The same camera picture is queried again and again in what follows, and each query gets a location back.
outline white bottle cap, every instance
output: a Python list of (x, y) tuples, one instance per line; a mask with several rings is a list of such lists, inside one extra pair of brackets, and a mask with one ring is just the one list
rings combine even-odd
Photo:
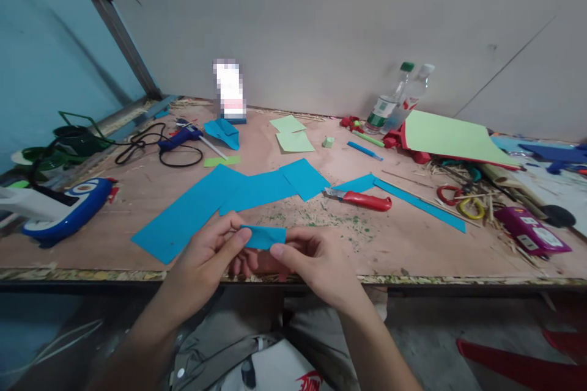
[(436, 69), (432, 64), (424, 64), (420, 71), (418, 72), (418, 76), (422, 76), (423, 78), (428, 78), (430, 74)]

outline pink package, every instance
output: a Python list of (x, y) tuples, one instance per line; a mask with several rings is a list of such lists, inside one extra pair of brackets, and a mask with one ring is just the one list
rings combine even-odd
[(495, 213), (509, 233), (522, 245), (528, 255), (551, 255), (572, 249), (524, 208), (503, 208)]

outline pants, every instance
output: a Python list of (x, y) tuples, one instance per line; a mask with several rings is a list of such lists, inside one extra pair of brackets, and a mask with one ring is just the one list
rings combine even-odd
[[(387, 293), (366, 288), (381, 319)], [(182, 344), (175, 358), (174, 390), (202, 390), (259, 349), (282, 338), (298, 349), (334, 389), (358, 390), (356, 372), (338, 314), (313, 293), (288, 299), (293, 318), (281, 327), (283, 290), (227, 287), (206, 319)]]

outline green bottle cap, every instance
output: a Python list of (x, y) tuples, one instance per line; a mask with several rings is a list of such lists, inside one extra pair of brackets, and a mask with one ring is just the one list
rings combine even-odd
[(414, 63), (404, 62), (402, 63), (402, 66), (399, 68), (399, 70), (411, 72), (412, 70), (414, 70)]

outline wooden skewer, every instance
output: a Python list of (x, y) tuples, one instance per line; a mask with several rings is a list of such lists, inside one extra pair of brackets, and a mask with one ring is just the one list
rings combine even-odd
[(463, 220), (463, 221), (466, 221), (466, 222), (467, 222), (467, 223), (469, 223), (469, 224), (472, 224), (473, 226), (481, 227), (481, 225), (478, 225), (477, 223), (474, 223), (474, 222), (472, 222), (471, 220), (469, 220), (469, 219), (466, 219), (466, 218), (462, 217), (462, 216), (461, 216), (459, 213), (456, 213), (455, 211), (451, 211), (450, 209), (447, 209), (447, 208), (445, 208), (445, 207), (443, 207), (443, 206), (440, 206), (440, 205), (438, 205), (437, 203), (434, 203), (433, 201), (431, 201), (431, 200), (428, 200), (428, 199), (427, 199), (427, 198), (425, 198), (425, 197), (422, 197), (421, 195), (414, 194), (413, 192), (411, 192), (411, 191), (408, 191), (407, 189), (405, 189), (405, 188), (402, 188), (402, 187), (400, 187), (400, 186), (398, 186), (398, 185), (396, 185), (396, 184), (394, 184), (394, 183), (390, 183), (390, 182), (388, 182), (388, 181), (385, 181), (385, 180), (383, 180), (383, 179), (380, 179), (380, 180), (381, 180), (382, 182), (385, 182), (385, 183), (387, 183), (388, 185), (395, 186), (397, 189), (401, 189), (402, 191), (405, 191), (405, 192), (407, 192), (408, 194), (411, 194), (411, 195), (413, 195), (414, 197), (417, 197), (417, 198), (418, 198), (418, 199), (420, 199), (420, 200), (423, 200), (424, 202), (428, 203), (429, 205), (435, 206), (435, 207), (437, 207), (438, 209), (442, 209), (443, 211), (446, 211), (446, 212), (448, 212), (449, 214), (452, 214), (452, 215), (454, 215), (455, 217), (457, 217), (457, 218), (460, 218), (461, 220)]
[(425, 186), (425, 187), (427, 187), (427, 188), (432, 188), (432, 189), (434, 189), (434, 187), (433, 187), (433, 186), (427, 185), (427, 184), (425, 184), (425, 183), (420, 183), (420, 182), (418, 182), (418, 181), (415, 181), (415, 180), (409, 179), (409, 178), (407, 178), (407, 177), (400, 176), (400, 175), (398, 175), (398, 174), (393, 174), (393, 173), (390, 173), (389, 171), (386, 171), (386, 170), (382, 170), (382, 171), (383, 171), (384, 173), (386, 173), (386, 174), (391, 174), (392, 176), (395, 176), (395, 177), (402, 178), (402, 179), (404, 179), (404, 180), (407, 180), (407, 181), (410, 181), (410, 182), (412, 182), (412, 183), (416, 183), (416, 184), (418, 184), (418, 185), (421, 185), (421, 186)]
[(474, 199), (476, 197), (497, 196), (499, 194), (501, 194), (501, 193), (500, 192), (488, 192), (487, 194), (462, 195), (460, 197), (455, 197), (454, 200)]

